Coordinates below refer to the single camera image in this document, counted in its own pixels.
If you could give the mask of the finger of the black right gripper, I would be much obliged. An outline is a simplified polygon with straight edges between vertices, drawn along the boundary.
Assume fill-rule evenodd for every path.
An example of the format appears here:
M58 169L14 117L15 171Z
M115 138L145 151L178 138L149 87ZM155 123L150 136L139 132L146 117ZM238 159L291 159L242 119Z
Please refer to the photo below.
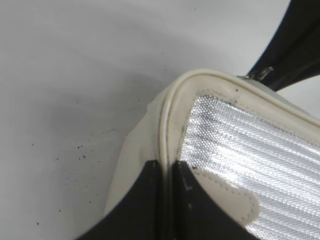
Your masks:
M320 74L320 2L292 0L247 77L273 91Z

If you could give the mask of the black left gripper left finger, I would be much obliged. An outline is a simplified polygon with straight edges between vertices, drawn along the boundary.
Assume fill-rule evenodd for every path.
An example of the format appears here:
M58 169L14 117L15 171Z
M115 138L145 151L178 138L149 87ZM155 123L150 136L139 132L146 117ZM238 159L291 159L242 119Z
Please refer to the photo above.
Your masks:
M79 240L166 240L163 174L148 160L125 196Z

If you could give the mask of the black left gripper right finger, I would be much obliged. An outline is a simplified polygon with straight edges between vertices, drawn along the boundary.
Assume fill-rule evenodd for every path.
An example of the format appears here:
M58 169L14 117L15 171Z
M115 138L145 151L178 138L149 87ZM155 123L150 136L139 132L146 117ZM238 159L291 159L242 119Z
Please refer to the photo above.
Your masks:
M187 163L172 166L174 237L177 240L245 240L232 220L200 186Z

